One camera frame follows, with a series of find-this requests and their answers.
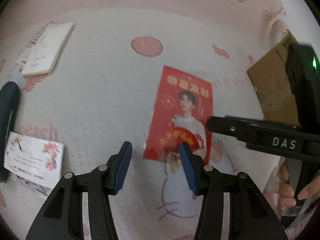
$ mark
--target paper note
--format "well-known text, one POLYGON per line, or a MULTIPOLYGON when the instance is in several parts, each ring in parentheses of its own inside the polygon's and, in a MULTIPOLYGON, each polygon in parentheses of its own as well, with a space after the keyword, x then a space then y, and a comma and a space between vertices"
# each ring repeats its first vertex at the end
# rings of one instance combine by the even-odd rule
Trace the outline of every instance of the paper note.
POLYGON ((47 27, 22 70, 24 76, 45 74, 53 70, 63 44, 67 40, 73 23, 65 23, 47 27))
POLYGON ((20 54, 17 60, 15 60, 15 63, 24 66, 31 54, 32 46, 27 45, 27 47, 24 49, 24 51, 20 54))
POLYGON ((24 66, 31 54, 32 47, 34 47, 41 37, 41 35, 44 33, 44 31, 47 29, 47 27, 57 24, 54 21, 48 22, 41 30, 38 31, 38 33, 32 38, 32 40, 29 41, 29 43, 26 45, 25 49, 20 53, 19 57, 14 61, 15 63, 24 66))
POLYGON ((16 175, 47 188, 60 180, 63 143, 10 132, 4 167, 16 175))

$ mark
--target red poster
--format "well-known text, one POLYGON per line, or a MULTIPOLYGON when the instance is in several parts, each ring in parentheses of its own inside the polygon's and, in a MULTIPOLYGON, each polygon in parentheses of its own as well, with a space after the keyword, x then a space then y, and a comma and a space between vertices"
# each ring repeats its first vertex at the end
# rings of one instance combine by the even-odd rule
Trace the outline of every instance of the red poster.
POLYGON ((211 133, 205 122, 212 113, 211 83, 164 66, 144 158, 179 163, 178 145, 186 141, 208 163, 211 133))

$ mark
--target hand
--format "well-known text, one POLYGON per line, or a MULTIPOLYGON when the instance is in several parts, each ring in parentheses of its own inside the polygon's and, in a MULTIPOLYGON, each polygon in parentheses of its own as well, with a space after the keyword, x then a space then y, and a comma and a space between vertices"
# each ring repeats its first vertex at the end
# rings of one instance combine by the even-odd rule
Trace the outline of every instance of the hand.
MULTIPOLYGON (((289 172, 285 162, 280 166, 279 173, 281 179, 285 182, 289 179, 289 172)), ((284 210, 288 207, 294 207, 296 205, 296 200, 293 198, 294 189, 289 184, 279 185, 279 200, 278 207, 280 210, 284 210)), ((312 182, 306 185, 299 193, 298 199, 303 200, 308 197, 313 197, 314 201, 320 197, 320 175, 315 177, 312 182)))

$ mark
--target metal screw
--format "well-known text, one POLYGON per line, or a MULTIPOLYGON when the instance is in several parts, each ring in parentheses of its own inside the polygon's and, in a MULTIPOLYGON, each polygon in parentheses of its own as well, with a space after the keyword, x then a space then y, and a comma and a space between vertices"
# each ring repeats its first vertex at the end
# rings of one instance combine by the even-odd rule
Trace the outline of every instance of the metal screw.
POLYGON ((73 176, 73 174, 71 172, 67 172, 66 174, 64 174, 64 177, 66 179, 70 179, 70 178, 72 178, 72 176, 73 176))
POLYGON ((213 167, 211 165, 206 165, 206 166, 204 166, 204 170, 205 171, 212 171, 213 167))
POLYGON ((246 174, 245 172, 241 171, 241 172, 239 172, 239 176, 242 179, 246 179, 248 177, 248 174, 246 174))
POLYGON ((105 165, 105 164, 102 164, 102 165, 100 165, 99 166, 99 171, 105 171, 106 169, 108 168, 108 166, 107 165, 105 165))

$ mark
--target greeting card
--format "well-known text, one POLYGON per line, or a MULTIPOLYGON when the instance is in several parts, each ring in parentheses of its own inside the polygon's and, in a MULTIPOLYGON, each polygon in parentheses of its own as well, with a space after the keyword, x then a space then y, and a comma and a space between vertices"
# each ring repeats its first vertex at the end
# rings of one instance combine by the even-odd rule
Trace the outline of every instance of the greeting card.
POLYGON ((63 143, 10 132, 4 167, 14 174, 47 188, 60 180, 63 143))

